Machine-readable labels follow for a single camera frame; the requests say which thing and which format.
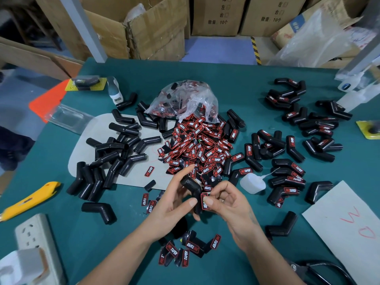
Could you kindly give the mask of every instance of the scissors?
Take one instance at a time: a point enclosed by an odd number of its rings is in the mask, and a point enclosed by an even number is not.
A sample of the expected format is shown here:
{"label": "scissors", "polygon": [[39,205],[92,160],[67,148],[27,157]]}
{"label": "scissors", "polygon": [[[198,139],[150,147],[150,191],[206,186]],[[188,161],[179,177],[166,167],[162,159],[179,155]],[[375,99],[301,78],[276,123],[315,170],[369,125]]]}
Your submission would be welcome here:
{"label": "scissors", "polygon": [[317,266],[327,266],[327,267],[333,268],[335,271],[343,275],[348,285],[356,285],[355,281],[352,279],[352,277],[349,275],[347,271],[345,271],[344,269],[340,268],[338,265],[335,265],[334,263],[331,263],[329,261],[308,260],[308,261],[301,261],[299,262],[299,264],[296,264],[289,260],[287,260],[287,262],[290,265],[290,267],[294,270],[294,272],[297,273],[298,277],[301,278],[302,281],[305,281],[306,274],[310,273],[311,275],[315,276],[318,280],[320,280],[321,284],[331,285],[330,282],[328,282],[324,277],[322,277],[314,269],[314,267],[317,267]]}

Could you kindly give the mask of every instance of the forearm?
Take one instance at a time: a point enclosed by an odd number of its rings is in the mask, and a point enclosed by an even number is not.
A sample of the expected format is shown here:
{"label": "forearm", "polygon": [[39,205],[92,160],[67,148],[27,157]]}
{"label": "forearm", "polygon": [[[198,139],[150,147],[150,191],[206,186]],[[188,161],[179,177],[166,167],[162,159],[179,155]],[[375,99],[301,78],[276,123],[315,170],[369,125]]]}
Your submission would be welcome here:
{"label": "forearm", "polygon": [[89,273],[79,285],[128,284],[144,259],[151,242],[144,239],[139,228]]}
{"label": "forearm", "polygon": [[261,285],[304,285],[263,232],[254,235],[246,254]]}

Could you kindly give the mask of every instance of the fingernail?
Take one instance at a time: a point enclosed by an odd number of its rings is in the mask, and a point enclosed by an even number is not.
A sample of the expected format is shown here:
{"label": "fingernail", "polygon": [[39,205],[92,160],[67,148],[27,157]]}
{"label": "fingernail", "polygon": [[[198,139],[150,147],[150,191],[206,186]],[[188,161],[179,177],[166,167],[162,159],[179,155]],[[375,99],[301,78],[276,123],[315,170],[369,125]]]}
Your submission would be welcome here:
{"label": "fingernail", "polygon": [[214,202],[211,198],[208,198],[207,196],[203,197],[203,202],[206,203],[206,205],[212,206],[212,203]]}
{"label": "fingernail", "polygon": [[198,203],[198,200],[196,198],[191,198],[189,203],[190,206],[194,207]]}

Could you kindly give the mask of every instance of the hand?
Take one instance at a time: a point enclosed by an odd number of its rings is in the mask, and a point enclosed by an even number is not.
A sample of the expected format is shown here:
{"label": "hand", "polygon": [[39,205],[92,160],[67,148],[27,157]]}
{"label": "hand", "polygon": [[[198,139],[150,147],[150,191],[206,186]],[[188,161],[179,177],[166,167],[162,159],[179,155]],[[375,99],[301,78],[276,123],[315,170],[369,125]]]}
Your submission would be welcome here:
{"label": "hand", "polygon": [[[194,165],[192,164],[173,176],[160,201],[139,226],[141,235],[146,236],[149,242],[153,243],[168,234],[177,222],[192,211],[197,204],[196,198],[182,202],[182,199],[191,193],[181,185],[180,181],[193,169]],[[195,220],[200,220],[198,215],[193,214],[193,216]]]}
{"label": "hand", "polygon": [[203,201],[227,222],[233,239],[245,253],[252,246],[254,236],[266,239],[248,200],[230,182],[220,182]]}

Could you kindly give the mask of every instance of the white paper sheet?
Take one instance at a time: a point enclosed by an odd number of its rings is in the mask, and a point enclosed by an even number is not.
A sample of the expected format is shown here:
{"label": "white paper sheet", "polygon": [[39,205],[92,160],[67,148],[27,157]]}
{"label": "white paper sheet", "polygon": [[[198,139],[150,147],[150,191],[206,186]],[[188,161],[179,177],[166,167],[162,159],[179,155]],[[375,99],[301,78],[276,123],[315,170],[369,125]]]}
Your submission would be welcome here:
{"label": "white paper sheet", "polygon": [[[136,122],[139,123],[137,116],[125,114],[122,114],[122,116],[134,118]],[[108,128],[108,124],[111,122],[116,123],[113,115],[108,113],[99,115],[88,123],[87,127],[80,136],[78,143],[75,145],[73,153],[71,153],[69,159],[68,169],[72,176],[76,177],[77,162],[84,161],[87,164],[90,164],[95,160],[95,149],[86,144],[86,140],[88,138],[93,138],[99,142],[105,143],[107,142],[108,137],[118,137],[119,134],[117,132]],[[168,129],[172,129],[174,124],[175,121],[168,120]],[[161,133],[157,129],[141,127],[140,138],[143,139],[155,136],[161,136]],[[155,180],[156,185],[153,187],[154,189],[166,190],[166,187],[169,185],[173,175],[166,174],[167,169],[169,169],[169,164],[164,164],[158,160],[159,154],[157,149],[162,147],[164,143],[165,140],[162,138],[162,142],[160,144],[147,146],[142,153],[146,153],[148,155],[148,159],[145,161],[136,162],[127,175],[125,177],[119,175],[115,179],[115,183],[144,187],[150,181]],[[149,177],[145,177],[145,173],[150,166],[154,167],[154,170]]]}
{"label": "white paper sheet", "polygon": [[358,285],[380,284],[380,220],[344,181],[302,215]]}

